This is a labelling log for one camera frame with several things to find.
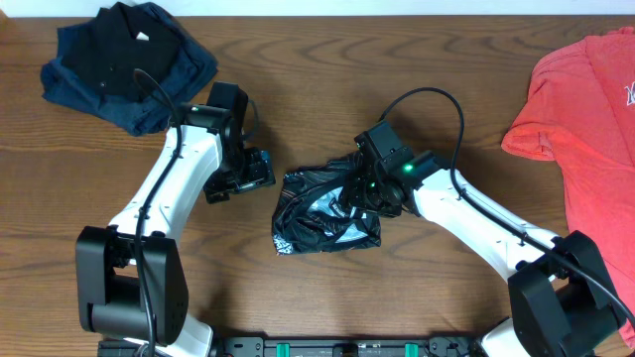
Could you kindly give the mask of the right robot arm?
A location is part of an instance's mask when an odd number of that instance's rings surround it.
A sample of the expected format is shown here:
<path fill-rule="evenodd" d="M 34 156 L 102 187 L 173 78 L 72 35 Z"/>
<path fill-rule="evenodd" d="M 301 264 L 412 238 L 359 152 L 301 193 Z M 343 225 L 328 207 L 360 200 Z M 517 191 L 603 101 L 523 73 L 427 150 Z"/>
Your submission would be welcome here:
<path fill-rule="evenodd" d="M 454 161 L 406 147 L 360 149 L 347 204 L 385 217 L 404 210 L 450 232 L 506 283 L 511 315 L 479 338 L 486 356 L 584 356 L 634 315 L 595 243 L 533 225 L 479 192 Z"/>

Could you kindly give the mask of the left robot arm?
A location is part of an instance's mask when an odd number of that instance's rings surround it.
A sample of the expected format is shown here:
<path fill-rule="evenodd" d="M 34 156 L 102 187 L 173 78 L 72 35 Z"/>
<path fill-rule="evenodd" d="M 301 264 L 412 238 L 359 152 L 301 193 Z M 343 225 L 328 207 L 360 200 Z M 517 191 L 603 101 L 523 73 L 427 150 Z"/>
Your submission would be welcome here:
<path fill-rule="evenodd" d="M 271 185 L 266 152 L 248 148 L 251 100 L 183 105 L 139 190 L 105 227 L 75 243 L 78 315 L 132 356 L 211 356 L 212 328 L 189 312 L 179 242 L 198 197 L 210 204 Z"/>

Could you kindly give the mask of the black patterned jersey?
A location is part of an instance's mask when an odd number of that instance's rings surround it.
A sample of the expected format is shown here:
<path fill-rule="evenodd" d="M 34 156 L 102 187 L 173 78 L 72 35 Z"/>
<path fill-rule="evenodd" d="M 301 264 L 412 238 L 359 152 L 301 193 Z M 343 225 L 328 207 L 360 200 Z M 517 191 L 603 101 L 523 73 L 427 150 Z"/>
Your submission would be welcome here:
<path fill-rule="evenodd" d="M 346 180 L 360 167 L 361 155 L 351 153 L 323 166 L 300 167 L 284 174 L 272 216 L 272 240 L 279 255 L 381 245 L 379 216 L 344 204 Z"/>

